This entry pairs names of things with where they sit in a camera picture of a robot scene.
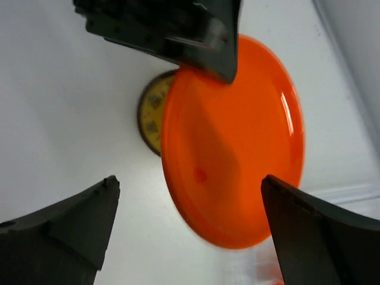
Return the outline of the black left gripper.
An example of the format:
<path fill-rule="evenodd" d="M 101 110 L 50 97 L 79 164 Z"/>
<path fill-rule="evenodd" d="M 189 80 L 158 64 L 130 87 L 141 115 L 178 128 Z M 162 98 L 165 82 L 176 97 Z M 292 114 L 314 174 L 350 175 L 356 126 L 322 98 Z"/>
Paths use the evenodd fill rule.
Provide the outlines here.
<path fill-rule="evenodd" d="M 201 69 L 231 84 L 241 1 L 73 1 L 85 29 L 108 42 Z"/>

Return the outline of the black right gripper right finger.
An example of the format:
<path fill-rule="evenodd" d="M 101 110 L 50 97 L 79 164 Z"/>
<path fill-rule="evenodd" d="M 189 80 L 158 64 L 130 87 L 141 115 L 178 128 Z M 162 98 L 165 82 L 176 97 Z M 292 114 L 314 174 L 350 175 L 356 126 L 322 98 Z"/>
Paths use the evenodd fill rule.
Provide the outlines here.
<path fill-rule="evenodd" d="M 273 175 L 261 195 L 285 284 L 379 284 L 379 220 Z"/>

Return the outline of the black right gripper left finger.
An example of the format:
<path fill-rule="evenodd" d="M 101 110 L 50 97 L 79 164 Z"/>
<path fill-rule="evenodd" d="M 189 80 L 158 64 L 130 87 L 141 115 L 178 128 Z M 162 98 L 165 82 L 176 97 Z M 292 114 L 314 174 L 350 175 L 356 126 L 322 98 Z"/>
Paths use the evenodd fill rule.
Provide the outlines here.
<path fill-rule="evenodd" d="M 120 183 L 109 176 L 77 195 L 1 223 L 1 284 L 93 284 L 115 221 Z"/>

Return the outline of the yellow patterned plate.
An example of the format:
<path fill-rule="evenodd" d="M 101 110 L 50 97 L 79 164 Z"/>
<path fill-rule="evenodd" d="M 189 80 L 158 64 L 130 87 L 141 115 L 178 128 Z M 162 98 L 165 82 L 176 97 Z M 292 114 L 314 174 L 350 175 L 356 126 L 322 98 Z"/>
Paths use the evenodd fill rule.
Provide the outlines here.
<path fill-rule="evenodd" d="M 157 156 L 161 156 L 163 109 L 176 69 L 162 72 L 143 89 L 137 106 L 137 125 L 140 137 Z"/>

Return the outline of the orange plastic plate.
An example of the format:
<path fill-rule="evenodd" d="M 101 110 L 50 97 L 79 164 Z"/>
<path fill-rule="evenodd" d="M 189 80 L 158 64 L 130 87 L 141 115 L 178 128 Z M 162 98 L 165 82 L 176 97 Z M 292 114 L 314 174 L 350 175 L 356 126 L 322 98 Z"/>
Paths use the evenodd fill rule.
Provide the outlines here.
<path fill-rule="evenodd" d="M 227 249 L 270 235 L 261 182 L 299 186 L 305 127 L 296 89 L 263 43 L 238 40 L 237 74 L 225 84 L 180 68 L 161 128 L 164 177 L 176 209 L 201 238 Z"/>

